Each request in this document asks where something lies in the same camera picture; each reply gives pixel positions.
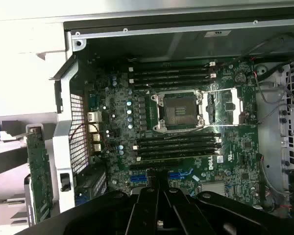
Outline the blue expansion slot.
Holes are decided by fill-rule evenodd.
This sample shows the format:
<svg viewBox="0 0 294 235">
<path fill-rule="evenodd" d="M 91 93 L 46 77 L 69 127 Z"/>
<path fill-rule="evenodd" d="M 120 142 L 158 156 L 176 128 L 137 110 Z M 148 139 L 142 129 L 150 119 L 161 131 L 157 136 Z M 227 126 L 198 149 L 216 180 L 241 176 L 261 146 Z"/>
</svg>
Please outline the blue expansion slot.
<svg viewBox="0 0 294 235">
<path fill-rule="evenodd" d="M 184 179 L 186 174 L 182 174 L 180 172 L 172 172 L 169 173 L 169 180 L 178 180 L 178 179 Z M 137 183 L 137 182 L 146 182 L 147 177 L 146 175 L 133 175 L 130 176 L 130 182 Z"/>
</svg>

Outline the silver chipset heatsink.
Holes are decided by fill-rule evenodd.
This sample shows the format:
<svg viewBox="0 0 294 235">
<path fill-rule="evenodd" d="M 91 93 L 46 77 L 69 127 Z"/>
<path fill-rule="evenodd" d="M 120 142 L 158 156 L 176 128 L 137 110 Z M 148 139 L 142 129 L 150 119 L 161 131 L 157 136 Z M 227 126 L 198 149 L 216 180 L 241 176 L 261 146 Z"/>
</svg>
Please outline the silver chipset heatsink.
<svg viewBox="0 0 294 235">
<path fill-rule="evenodd" d="M 202 191 L 211 191 L 223 196 L 226 196 L 225 183 L 220 182 L 205 182 L 201 184 Z"/>
</svg>

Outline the black expansion slot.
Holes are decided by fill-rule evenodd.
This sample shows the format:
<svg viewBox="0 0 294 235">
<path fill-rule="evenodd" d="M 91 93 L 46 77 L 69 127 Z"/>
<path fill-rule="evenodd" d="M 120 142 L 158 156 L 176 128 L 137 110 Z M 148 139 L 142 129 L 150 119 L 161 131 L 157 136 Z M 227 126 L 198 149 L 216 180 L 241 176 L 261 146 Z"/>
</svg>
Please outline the black expansion slot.
<svg viewBox="0 0 294 235">
<path fill-rule="evenodd" d="M 148 162 L 142 164 L 132 164 L 129 166 L 130 170 L 143 170 L 148 168 L 162 168 L 162 167 L 173 167 L 179 166 L 180 161 L 157 161 L 157 162 Z"/>
</svg>

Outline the green motherboard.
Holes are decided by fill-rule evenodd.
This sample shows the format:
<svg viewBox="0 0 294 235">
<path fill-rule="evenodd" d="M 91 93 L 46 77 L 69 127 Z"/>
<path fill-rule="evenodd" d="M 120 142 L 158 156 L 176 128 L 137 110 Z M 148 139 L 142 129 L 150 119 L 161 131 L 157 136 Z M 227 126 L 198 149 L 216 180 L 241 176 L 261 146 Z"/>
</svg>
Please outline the green motherboard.
<svg viewBox="0 0 294 235">
<path fill-rule="evenodd" d="M 152 131 L 149 116 L 150 95 L 160 91 L 195 89 L 202 93 L 228 88 L 236 88 L 238 97 L 243 102 L 243 112 L 239 116 L 240 124 L 256 123 L 256 85 L 254 82 L 254 66 L 251 62 L 238 61 L 227 66 L 225 60 L 184 60 L 160 63 L 206 63 L 215 61 L 209 67 L 216 73 L 216 78 L 197 78 L 190 80 L 206 80 L 208 85 L 198 87 L 175 87 L 135 90 L 134 84 L 147 84 L 169 81 L 150 81 L 130 84 L 129 79 L 135 78 L 128 72 L 129 66 L 141 64 L 133 62 L 116 65 L 101 65 L 95 70 L 95 76 L 86 83 L 85 100 L 88 112 L 101 111 L 102 122 L 88 122 L 88 140 L 95 160 L 102 160 L 107 167 L 108 187 L 125 193 L 132 193 L 134 188 L 147 185 L 146 182 L 130 182 L 130 176 L 146 175 L 147 170 L 166 170 L 169 173 L 186 174 L 184 179 L 169 180 L 170 187 L 186 190 L 191 196 L 201 192 L 201 184 L 205 182 L 224 182 L 226 197 L 247 203 L 255 203 L 259 199 L 259 166 L 256 160 L 258 152 L 258 126 L 207 127 L 198 130 L 162 134 Z M 246 75 L 245 83 L 236 83 L 235 75 L 242 72 Z M 173 136 L 194 132 L 221 133 L 222 147 L 216 149 L 215 155 L 191 158 L 178 158 L 157 161 L 180 161 L 179 166 L 130 170 L 130 165 L 138 162 L 137 150 L 132 146 L 138 144 L 137 139 L 159 136 Z"/>
</svg>

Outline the socket locking lever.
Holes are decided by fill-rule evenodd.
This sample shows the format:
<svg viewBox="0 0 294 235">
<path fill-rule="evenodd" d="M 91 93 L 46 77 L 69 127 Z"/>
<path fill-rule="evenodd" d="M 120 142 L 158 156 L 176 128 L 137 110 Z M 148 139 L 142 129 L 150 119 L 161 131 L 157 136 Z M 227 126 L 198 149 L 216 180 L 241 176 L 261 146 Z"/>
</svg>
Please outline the socket locking lever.
<svg viewBox="0 0 294 235">
<path fill-rule="evenodd" d="M 203 128 L 207 127 L 236 127 L 236 126 L 252 126 L 252 125 L 258 125 L 259 123 L 243 123 L 243 124 L 220 124 L 220 125 L 204 125 Z"/>
</svg>

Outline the CPU socket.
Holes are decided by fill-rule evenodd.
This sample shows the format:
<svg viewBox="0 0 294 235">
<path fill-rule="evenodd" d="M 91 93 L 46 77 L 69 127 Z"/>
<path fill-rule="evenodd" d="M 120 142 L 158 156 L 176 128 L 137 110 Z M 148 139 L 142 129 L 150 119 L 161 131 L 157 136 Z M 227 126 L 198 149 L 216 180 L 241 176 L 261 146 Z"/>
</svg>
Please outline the CPU socket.
<svg viewBox="0 0 294 235">
<path fill-rule="evenodd" d="M 202 92 L 188 89 L 153 93 L 150 95 L 149 116 L 152 131 L 162 134 L 201 129 L 206 124 Z"/>
</svg>

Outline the silver ethernet port block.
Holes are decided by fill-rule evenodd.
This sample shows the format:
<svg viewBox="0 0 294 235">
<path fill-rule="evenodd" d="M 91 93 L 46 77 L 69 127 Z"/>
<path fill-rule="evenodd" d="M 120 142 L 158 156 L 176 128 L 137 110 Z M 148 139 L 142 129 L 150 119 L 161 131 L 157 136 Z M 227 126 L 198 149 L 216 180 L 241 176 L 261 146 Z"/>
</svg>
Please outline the silver ethernet port block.
<svg viewBox="0 0 294 235">
<path fill-rule="evenodd" d="M 88 112 L 87 120 L 89 122 L 102 122 L 102 113 L 101 113 L 101 111 Z"/>
</svg>

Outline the grey parts rack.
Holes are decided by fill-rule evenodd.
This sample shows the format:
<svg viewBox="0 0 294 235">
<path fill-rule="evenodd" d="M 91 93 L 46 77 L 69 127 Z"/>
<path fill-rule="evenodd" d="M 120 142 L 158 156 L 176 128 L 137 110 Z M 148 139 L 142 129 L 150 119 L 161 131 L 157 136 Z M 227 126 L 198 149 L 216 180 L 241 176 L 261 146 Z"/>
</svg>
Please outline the grey parts rack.
<svg viewBox="0 0 294 235">
<path fill-rule="evenodd" d="M 56 113 L 1 116 L 3 131 L 12 136 L 25 132 L 27 125 L 42 124 L 45 146 L 50 159 L 53 201 L 58 203 L 59 192 L 54 163 L 52 136 L 57 122 Z M 25 163 L 24 145 L 20 141 L 0 141 L 0 235 L 13 235 L 28 228 L 25 208 L 24 178 L 29 174 Z"/>
</svg>

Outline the black and silver PC case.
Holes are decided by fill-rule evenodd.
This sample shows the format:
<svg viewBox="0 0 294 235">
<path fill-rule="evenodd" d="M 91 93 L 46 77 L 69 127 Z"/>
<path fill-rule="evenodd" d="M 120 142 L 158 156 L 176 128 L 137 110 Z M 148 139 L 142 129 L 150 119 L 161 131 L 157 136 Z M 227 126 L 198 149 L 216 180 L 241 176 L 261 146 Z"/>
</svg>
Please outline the black and silver PC case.
<svg viewBox="0 0 294 235">
<path fill-rule="evenodd" d="M 118 25 L 111 29 L 68 23 L 66 36 L 71 55 L 54 78 L 58 122 L 53 150 L 61 212 L 115 190 L 108 187 L 106 164 L 95 160 L 88 140 L 85 86 L 101 65 L 210 59 L 225 60 L 227 66 L 251 62 L 257 92 L 260 81 L 294 62 L 294 18 L 212 25 Z M 287 177 L 270 179 L 259 147 L 256 160 L 258 201 L 233 200 L 294 219 L 294 170 Z"/>
</svg>

